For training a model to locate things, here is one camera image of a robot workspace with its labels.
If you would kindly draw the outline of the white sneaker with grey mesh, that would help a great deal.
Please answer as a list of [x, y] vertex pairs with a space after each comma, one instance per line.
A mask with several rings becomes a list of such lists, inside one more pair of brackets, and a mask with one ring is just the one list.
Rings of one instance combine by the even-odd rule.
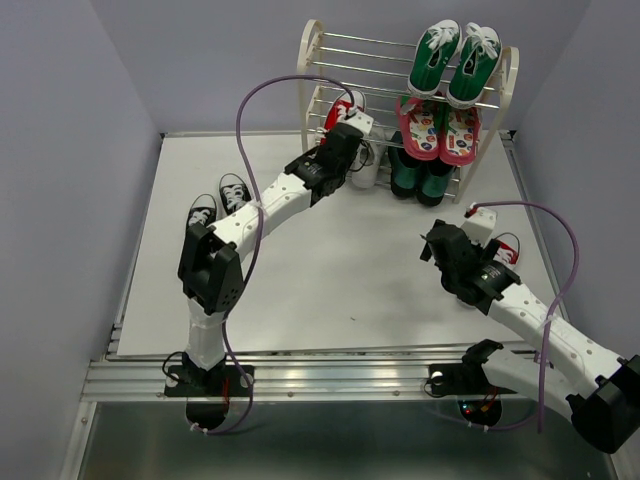
[[363, 140], [351, 166], [351, 181], [359, 189], [372, 188], [386, 150], [384, 130], [373, 127], [368, 140]]

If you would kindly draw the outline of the red canvas sneaker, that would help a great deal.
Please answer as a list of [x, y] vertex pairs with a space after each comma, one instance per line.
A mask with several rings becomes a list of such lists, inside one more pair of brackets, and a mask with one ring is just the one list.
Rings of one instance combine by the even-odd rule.
[[521, 253], [520, 238], [512, 232], [503, 232], [495, 237], [498, 250], [494, 259], [511, 270], [516, 270]]
[[326, 115], [324, 130], [331, 130], [339, 121], [344, 120], [353, 108], [361, 112], [366, 111], [366, 97], [362, 92], [352, 90], [351, 93], [344, 92], [338, 96]]

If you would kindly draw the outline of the black canvas sneaker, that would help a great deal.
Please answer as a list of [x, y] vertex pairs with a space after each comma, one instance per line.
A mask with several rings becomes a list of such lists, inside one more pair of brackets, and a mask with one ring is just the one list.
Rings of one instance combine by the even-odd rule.
[[199, 195], [192, 203], [186, 221], [186, 229], [194, 225], [201, 225], [212, 230], [218, 217], [215, 198], [210, 194]]
[[235, 173], [224, 174], [219, 181], [219, 195], [227, 216], [236, 213], [252, 200], [245, 181]]

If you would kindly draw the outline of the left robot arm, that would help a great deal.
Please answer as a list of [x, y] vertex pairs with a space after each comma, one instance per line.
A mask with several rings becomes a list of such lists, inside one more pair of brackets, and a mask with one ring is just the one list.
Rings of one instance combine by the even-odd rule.
[[261, 240], [273, 230], [342, 187], [370, 130], [337, 123], [323, 144], [289, 163], [261, 196], [210, 227], [187, 229], [178, 278], [189, 307], [188, 340], [181, 367], [169, 376], [177, 385], [206, 396], [222, 393], [223, 325], [247, 284], [242, 262], [257, 257]]

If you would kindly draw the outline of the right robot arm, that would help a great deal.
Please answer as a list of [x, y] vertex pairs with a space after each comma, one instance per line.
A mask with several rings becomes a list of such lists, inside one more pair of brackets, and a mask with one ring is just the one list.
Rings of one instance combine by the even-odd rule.
[[538, 401], [567, 418], [597, 450], [613, 454], [639, 429], [639, 358], [598, 345], [550, 313], [519, 276], [494, 258], [498, 247], [475, 245], [466, 232], [442, 220], [424, 235], [424, 261], [434, 261], [450, 294], [519, 335], [553, 369], [495, 347], [460, 366], [472, 390], [503, 387]]

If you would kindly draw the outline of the cream shoe rack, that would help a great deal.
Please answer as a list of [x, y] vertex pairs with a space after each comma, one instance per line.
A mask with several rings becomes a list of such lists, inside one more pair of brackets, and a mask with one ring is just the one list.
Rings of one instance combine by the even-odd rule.
[[[371, 141], [388, 145], [399, 130], [396, 99], [407, 96], [407, 79], [414, 61], [416, 44], [346, 33], [333, 33], [319, 20], [309, 20], [304, 28], [297, 59], [297, 72], [331, 77], [351, 90], [361, 92], [366, 112], [382, 139]], [[519, 49], [502, 48], [497, 70], [491, 75], [479, 101], [474, 104], [481, 117], [477, 157], [471, 164], [456, 168], [445, 197], [458, 203], [484, 162], [490, 143], [499, 132], [512, 102], [520, 66]], [[319, 141], [321, 128], [333, 101], [343, 92], [326, 81], [298, 83], [300, 135], [305, 150]]]

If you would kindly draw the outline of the left pink patterned slipper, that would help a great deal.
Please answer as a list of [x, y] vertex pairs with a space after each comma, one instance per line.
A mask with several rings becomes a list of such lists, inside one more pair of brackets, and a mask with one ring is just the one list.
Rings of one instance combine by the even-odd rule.
[[396, 117], [406, 152], [419, 161], [439, 157], [442, 108], [433, 100], [400, 96], [396, 101]]

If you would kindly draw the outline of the pink patterned slipper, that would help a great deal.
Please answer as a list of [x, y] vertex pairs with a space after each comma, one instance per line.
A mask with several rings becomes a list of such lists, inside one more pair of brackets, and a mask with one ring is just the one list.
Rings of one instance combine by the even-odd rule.
[[396, 101], [396, 117], [406, 152], [419, 161], [439, 157], [442, 108], [433, 100], [400, 96]]
[[476, 107], [456, 109], [446, 104], [441, 115], [440, 160], [454, 167], [474, 162], [479, 145], [481, 117]]

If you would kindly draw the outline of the right pink patterned slipper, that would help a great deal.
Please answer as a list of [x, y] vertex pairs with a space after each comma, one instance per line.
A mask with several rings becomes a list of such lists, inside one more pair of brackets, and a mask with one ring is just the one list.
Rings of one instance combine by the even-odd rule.
[[476, 107], [456, 109], [446, 104], [441, 115], [440, 160], [454, 167], [474, 162], [479, 145], [481, 117]]

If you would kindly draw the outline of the left green canvas sneaker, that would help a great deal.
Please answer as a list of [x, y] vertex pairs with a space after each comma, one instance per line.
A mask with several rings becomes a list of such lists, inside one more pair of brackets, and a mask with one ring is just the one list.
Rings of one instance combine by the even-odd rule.
[[443, 72], [461, 44], [461, 28], [454, 20], [441, 20], [426, 29], [416, 46], [407, 80], [413, 97], [426, 99], [437, 92]]

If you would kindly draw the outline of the green canvas sneaker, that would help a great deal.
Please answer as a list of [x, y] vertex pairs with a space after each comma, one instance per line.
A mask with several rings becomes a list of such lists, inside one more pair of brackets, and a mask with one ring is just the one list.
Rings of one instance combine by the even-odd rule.
[[456, 109], [473, 106], [495, 73], [501, 53], [502, 42], [493, 28], [469, 22], [459, 64], [446, 92], [447, 102]]
[[407, 80], [413, 97], [426, 99], [437, 92], [443, 72], [461, 44], [461, 28], [454, 20], [441, 20], [426, 29], [416, 46]]

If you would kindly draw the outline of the right green canvas sneaker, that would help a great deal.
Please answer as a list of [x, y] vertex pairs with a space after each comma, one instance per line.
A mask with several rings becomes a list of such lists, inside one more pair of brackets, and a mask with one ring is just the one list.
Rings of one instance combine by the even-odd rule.
[[501, 53], [502, 42], [493, 28], [469, 22], [459, 64], [446, 92], [447, 102], [456, 109], [473, 106], [495, 73]]

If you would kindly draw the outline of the aluminium mounting rail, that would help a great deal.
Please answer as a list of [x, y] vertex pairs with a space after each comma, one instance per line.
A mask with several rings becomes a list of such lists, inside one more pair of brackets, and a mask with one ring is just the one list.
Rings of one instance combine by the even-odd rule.
[[[430, 401], [430, 378], [443, 366], [462, 363], [464, 348], [408, 351], [316, 352], [241, 355], [255, 381], [255, 401], [344, 402]], [[220, 401], [220, 394], [191, 393], [162, 372], [160, 358], [125, 361], [115, 357], [90, 364], [85, 402]]]

